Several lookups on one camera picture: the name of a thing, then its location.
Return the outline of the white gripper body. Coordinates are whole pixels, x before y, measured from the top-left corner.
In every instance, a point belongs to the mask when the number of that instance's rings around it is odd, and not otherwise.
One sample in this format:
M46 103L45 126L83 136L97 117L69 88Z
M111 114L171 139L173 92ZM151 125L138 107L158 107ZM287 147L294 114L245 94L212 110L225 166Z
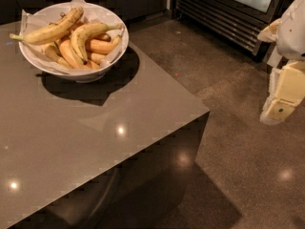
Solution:
M287 59L305 60L305 0L294 0L282 14L276 47Z

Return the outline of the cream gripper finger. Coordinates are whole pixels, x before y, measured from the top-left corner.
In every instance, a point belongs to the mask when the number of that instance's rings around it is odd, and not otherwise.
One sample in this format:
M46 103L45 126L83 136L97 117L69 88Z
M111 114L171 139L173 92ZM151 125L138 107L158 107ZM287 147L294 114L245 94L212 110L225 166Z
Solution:
M305 62L292 61L272 69L260 121L267 125L284 122L305 98Z
M264 28L257 36L257 39L262 42L272 43L276 40L277 28L281 22L281 19L278 18L273 21L270 25Z

